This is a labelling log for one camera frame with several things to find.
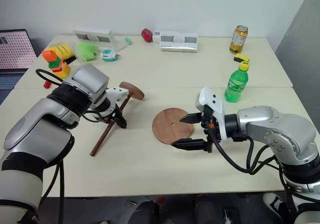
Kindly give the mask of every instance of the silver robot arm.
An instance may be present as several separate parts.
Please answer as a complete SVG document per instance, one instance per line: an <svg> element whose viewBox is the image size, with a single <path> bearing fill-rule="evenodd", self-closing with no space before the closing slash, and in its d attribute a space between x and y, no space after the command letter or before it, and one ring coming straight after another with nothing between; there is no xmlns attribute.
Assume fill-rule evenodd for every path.
<svg viewBox="0 0 320 224"><path fill-rule="evenodd" d="M279 164L281 180L287 186L285 189L293 195L295 212L303 214L295 223L309 223L311 220L320 223L320 158L315 143L316 129L311 122L298 115L282 114L270 106L255 106L225 115L222 101L207 87L197 96L195 106L201 113L188 114L181 121L200 122L208 135L207 141L181 139L172 146L212 152L212 144L215 144L232 166L244 173L255 174L254 168L236 165L219 142L232 138L234 141L251 139L264 143L274 154L269 161L275 159Z"/></svg>
<svg viewBox="0 0 320 224"><path fill-rule="evenodd" d="M96 117L112 114L115 101L128 93L114 88L108 95L108 82L90 64L77 69L7 134L0 159L0 223L37 223L43 170L60 162L75 141L67 129L75 128L88 108Z"/></svg>

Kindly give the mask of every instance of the bottle cap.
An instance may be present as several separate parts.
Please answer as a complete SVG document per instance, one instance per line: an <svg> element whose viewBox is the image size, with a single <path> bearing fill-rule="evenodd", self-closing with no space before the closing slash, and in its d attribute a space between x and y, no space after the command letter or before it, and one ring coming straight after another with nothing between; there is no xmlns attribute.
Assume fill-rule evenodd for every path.
<svg viewBox="0 0 320 224"><path fill-rule="evenodd" d="M242 61L240 64L239 64L239 69L242 70L242 71L248 71L250 67L250 64L246 61Z"/></svg>

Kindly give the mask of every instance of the floor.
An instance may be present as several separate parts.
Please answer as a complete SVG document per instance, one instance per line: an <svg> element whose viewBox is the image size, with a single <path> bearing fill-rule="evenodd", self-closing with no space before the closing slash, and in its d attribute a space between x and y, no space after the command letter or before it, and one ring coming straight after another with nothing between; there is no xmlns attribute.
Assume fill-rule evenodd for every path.
<svg viewBox="0 0 320 224"><path fill-rule="evenodd" d="M193 209L196 196L195 194L164 196L164 202L160 205L161 223L194 223ZM261 193L222 193L207 196L220 209L221 218L224 208L236 207L242 224L280 223L280 220L264 205ZM158 198L159 196L66 198L64 224L96 224L103 220L108 220L110 224L127 224L137 205L148 200L156 201ZM48 198L43 202L39 209L42 224L57 222L58 200L58 198Z"/></svg>

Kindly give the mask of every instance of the white table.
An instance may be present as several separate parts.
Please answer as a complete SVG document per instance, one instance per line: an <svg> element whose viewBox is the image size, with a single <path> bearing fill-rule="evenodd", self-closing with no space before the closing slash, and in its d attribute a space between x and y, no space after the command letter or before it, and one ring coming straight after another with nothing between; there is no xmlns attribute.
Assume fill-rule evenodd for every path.
<svg viewBox="0 0 320 224"><path fill-rule="evenodd" d="M72 130L75 145L65 158L66 196L119 196L200 192L238 192L282 190L276 170L264 167L257 175L250 176L235 170L214 150L183 151L156 140L152 133L152 120L159 111L178 107L189 113L196 112L195 98L200 88L165 89L156 91L144 88L144 101L130 100L124 110L127 130L114 127L107 142L97 153L89 153L105 129L103 123L90 123L83 118ZM222 98L224 88L213 89ZM51 90L14 89L0 106L0 140L3 141L11 127ZM226 114L254 105L270 105L283 113L295 113L310 120L292 88L246 88L242 99L226 103ZM192 138L204 138L203 130L195 125ZM222 144L236 163L245 166L248 143ZM261 143L256 142L255 152ZM271 156L266 152L262 159ZM48 187L54 167L44 173L44 190ZM59 196L56 181L50 196Z"/></svg>
<svg viewBox="0 0 320 224"><path fill-rule="evenodd" d="M162 52L159 44L147 43L142 37L131 37L133 45L119 52L115 62L104 62L98 56L92 63L110 77L110 84L130 82L145 88L224 88L230 74L238 67L229 52L230 38L199 38L198 53ZM49 45L76 43L75 36L56 36ZM266 38L248 38L243 52L250 57L248 87L292 87ZM78 60L71 70L80 66ZM16 85L18 89L42 89L44 80L35 69L49 70L39 56Z"/></svg>

